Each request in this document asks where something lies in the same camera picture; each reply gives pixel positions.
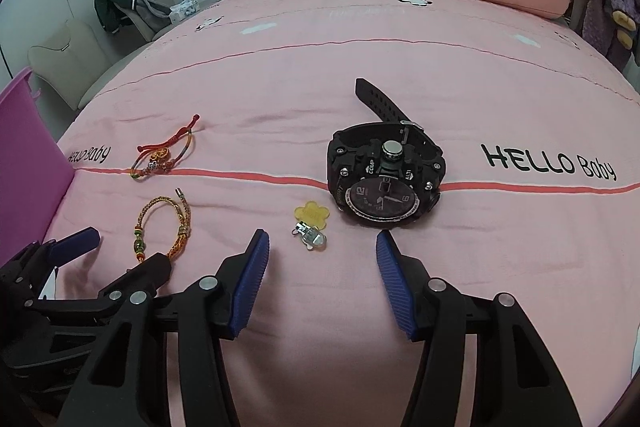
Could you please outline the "yellow flower hair clip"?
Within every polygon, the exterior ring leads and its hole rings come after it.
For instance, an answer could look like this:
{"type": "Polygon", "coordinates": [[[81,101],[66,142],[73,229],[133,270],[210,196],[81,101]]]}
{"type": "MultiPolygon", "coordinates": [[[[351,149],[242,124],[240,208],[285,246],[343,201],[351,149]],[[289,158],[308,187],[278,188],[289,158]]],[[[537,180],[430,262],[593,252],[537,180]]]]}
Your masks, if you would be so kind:
{"type": "Polygon", "coordinates": [[[300,240],[307,251],[324,251],[328,239],[326,238],[326,221],[330,217],[330,210],[314,200],[294,209],[295,225],[292,235],[300,240]]]}

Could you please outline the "black wrist watch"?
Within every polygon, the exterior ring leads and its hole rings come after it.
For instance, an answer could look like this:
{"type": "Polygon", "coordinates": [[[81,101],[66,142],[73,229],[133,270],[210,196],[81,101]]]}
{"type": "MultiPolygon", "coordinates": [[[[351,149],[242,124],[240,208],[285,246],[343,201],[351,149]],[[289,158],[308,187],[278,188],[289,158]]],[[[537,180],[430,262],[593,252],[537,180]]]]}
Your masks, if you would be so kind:
{"type": "Polygon", "coordinates": [[[432,211],[446,173],[442,149],[367,79],[358,100],[377,122],[337,130],[326,150],[326,176],[337,208],[367,225],[405,225],[432,211]]]}

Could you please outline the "purple plastic basin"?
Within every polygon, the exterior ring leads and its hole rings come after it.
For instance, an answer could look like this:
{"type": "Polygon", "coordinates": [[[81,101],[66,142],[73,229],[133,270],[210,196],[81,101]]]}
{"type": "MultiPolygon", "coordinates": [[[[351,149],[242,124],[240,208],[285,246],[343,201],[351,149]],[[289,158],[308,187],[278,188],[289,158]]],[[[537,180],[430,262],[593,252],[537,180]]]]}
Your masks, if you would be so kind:
{"type": "Polygon", "coordinates": [[[23,68],[1,92],[2,262],[43,239],[75,173],[39,115],[30,75],[23,68]]]}

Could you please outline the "pink bed sheet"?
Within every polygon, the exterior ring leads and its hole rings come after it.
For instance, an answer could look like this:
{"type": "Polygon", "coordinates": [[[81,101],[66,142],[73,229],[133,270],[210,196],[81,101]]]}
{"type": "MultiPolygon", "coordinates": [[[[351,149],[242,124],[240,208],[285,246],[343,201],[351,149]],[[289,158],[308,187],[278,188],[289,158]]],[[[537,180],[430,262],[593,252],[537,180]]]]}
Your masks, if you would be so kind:
{"type": "Polygon", "coordinates": [[[639,95],[556,23],[477,0],[224,0],[68,128],[58,271],[98,295],[177,247],[164,294],[270,258],[224,345],[245,426],[396,426],[436,291],[521,307],[599,425],[639,350],[639,95]]]}

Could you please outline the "beige near chair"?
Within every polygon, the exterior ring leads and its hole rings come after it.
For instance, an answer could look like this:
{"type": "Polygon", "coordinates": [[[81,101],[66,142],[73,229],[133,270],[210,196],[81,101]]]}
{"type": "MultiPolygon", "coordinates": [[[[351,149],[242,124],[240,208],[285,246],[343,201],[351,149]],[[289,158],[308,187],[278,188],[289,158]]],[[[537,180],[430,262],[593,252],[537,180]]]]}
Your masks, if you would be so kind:
{"type": "Polygon", "coordinates": [[[40,79],[71,109],[81,110],[147,47],[140,46],[112,63],[91,27],[71,18],[51,37],[31,46],[27,57],[40,79]]]}

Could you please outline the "dark green jacket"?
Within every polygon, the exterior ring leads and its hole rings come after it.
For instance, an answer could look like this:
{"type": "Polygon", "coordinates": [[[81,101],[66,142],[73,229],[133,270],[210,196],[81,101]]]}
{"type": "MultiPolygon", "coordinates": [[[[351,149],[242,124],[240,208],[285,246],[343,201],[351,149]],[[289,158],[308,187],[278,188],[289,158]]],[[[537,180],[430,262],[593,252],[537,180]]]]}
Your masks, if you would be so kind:
{"type": "Polygon", "coordinates": [[[131,25],[132,21],[127,18],[119,7],[125,6],[130,0],[93,0],[96,16],[104,31],[116,34],[119,29],[131,25]]]}

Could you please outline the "white tissue pack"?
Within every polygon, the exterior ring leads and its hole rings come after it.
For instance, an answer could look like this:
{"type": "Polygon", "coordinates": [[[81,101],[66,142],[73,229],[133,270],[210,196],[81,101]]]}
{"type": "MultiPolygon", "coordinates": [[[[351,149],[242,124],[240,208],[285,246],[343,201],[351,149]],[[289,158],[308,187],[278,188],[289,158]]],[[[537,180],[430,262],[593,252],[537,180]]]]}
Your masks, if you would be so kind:
{"type": "Polygon", "coordinates": [[[194,0],[183,0],[178,4],[171,5],[169,19],[171,23],[178,24],[182,20],[195,15],[200,10],[200,5],[194,0]]]}

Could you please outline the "purple blanket with plush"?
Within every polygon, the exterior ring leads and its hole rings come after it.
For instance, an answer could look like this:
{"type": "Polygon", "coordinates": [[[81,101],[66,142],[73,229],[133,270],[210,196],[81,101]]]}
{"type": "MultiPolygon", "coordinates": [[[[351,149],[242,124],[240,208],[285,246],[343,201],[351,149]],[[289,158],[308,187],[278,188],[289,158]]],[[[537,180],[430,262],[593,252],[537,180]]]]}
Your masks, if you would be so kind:
{"type": "Polygon", "coordinates": [[[568,23],[576,34],[623,72],[639,62],[639,0],[572,0],[568,23]]]}

